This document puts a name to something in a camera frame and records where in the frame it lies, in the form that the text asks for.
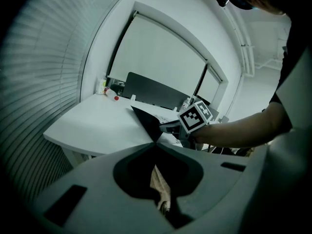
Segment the desk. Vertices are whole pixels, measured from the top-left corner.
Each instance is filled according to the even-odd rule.
[[[152,115],[177,119],[177,112],[168,109],[123,97],[111,101],[104,95],[93,95],[64,114],[43,135],[62,147],[74,167],[78,164],[72,151],[100,156],[153,142],[131,106]]]

